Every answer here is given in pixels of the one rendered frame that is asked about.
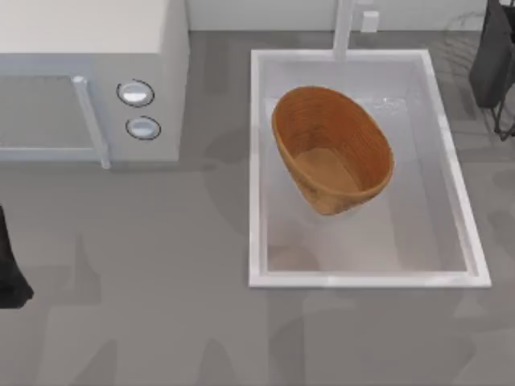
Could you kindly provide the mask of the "tall white tap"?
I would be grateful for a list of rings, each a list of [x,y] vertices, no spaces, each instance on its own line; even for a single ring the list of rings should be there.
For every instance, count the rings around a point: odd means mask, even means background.
[[[355,0],[338,0],[336,4],[332,54],[337,61],[344,61],[347,54],[354,6]]]

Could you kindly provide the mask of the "white sink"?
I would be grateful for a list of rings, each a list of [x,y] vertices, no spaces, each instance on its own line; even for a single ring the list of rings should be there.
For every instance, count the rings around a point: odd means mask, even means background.
[[[251,53],[249,285],[488,288],[491,278],[426,50]],[[278,99],[300,86],[341,92],[393,150],[384,191],[322,216],[286,169],[271,129]]]

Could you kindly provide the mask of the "grey microwave door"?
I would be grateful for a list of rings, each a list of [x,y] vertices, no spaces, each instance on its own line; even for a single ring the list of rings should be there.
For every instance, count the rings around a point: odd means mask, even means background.
[[[0,76],[0,162],[100,162],[72,76]]]

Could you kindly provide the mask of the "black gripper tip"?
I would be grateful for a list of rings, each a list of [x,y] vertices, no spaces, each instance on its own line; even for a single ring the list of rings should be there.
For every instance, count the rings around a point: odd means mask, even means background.
[[[0,310],[21,309],[33,296],[34,290],[14,258],[5,213],[0,205]]]

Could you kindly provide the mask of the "pale microwave oven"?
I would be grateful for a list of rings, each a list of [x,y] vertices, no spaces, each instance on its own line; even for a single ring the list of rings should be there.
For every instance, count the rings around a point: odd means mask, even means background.
[[[0,0],[0,76],[87,78],[111,166],[178,159],[189,59],[185,0]],[[132,79],[154,89],[150,105],[118,99]],[[139,116],[161,125],[158,138],[126,132]]]

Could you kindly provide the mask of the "brown woven basket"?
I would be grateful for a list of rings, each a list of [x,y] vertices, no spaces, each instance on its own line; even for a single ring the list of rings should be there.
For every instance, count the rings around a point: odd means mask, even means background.
[[[278,99],[271,129],[296,187],[322,216],[367,203],[392,179],[388,139],[365,109],[341,92],[291,89]]]

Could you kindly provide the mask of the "large silver microwave knob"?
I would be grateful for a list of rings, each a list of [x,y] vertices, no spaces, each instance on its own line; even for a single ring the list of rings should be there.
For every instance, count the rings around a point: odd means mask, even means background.
[[[148,106],[155,99],[154,89],[148,83],[136,79],[118,84],[116,94],[122,103],[133,108]]]

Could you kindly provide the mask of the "small silver microwave knob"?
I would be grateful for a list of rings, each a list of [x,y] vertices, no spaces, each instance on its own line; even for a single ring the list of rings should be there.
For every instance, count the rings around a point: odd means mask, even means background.
[[[126,132],[139,141],[153,141],[162,133],[161,125],[152,117],[139,116],[126,121]]]

